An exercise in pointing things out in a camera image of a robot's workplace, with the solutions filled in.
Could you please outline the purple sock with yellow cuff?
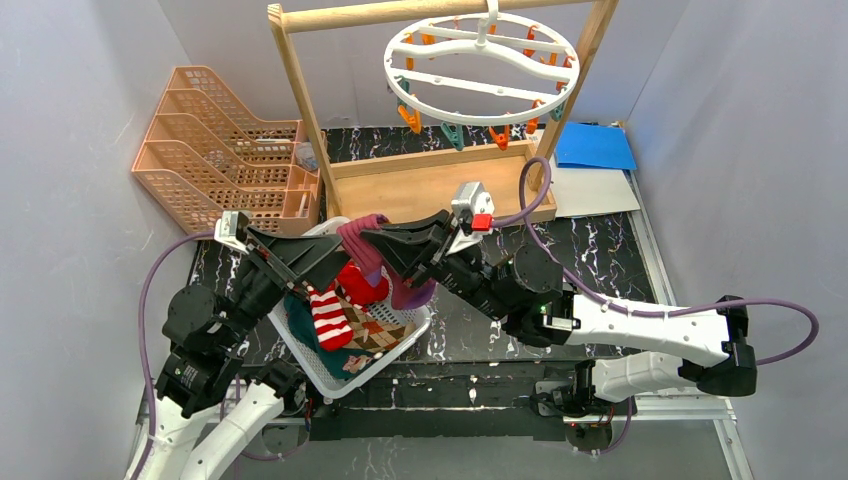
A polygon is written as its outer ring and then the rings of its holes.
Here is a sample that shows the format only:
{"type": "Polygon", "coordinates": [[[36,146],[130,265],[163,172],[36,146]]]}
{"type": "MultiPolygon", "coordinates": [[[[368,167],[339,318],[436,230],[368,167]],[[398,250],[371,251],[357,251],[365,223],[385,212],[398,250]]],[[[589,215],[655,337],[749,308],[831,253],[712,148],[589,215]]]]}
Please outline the purple sock with yellow cuff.
{"type": "Polygon", "coordinates": [[[409,287],[393,267],[389,266],[377,249],[366,241],[361,233],[365,230],[380,230],[389,219],[383,214],[370,214],[340,226],[336,234],[354,263],[360,268],[366,282],[376,286],[382,273],[388,274],[391,284],[391,306],[394,310],[414,310],[426,305],[432,298],[436,283],[427,281],[421,287],[409,287]]]}

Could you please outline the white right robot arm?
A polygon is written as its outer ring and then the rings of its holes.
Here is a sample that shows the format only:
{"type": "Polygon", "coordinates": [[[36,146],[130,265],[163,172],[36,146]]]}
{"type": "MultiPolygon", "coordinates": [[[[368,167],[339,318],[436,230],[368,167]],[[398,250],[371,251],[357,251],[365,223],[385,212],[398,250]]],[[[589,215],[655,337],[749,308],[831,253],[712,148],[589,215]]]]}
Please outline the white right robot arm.
{"type": "Polygon", "coordinates": [[[670,388],[725,397],[754,394],[757,360],[747,341],[747,311],[738,300],[687,314],[668,305],[594,299],[567,282],[562,266],[538,245],[523,245],[491,265],[477,246],[456,247],[461,234],[441,212],[419,222],[366,227],[360,238],[404,285],[438,283],[521,343],[633,349],[623,358],[579,363],[567,385],[536,396],[544,408],[580,418],[670,388]]]}

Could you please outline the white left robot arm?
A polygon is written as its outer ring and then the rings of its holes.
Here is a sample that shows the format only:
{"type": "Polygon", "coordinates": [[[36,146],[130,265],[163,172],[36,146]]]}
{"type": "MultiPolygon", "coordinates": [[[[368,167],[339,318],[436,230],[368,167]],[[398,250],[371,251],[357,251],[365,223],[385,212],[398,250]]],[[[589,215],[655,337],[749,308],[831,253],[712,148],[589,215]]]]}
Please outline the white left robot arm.
{"type": "Polygon", "coordinates": [[[220,478],[306,379],[281,359],[242,374],[238,349],[286,296],[329,286],[349,258],[341,238],[251,227],[231,238],[246,250],[231,292],[194,283],[169,303],[169,355],[158,376],[145,379],[148,435],[129,479],[220,478]]]}

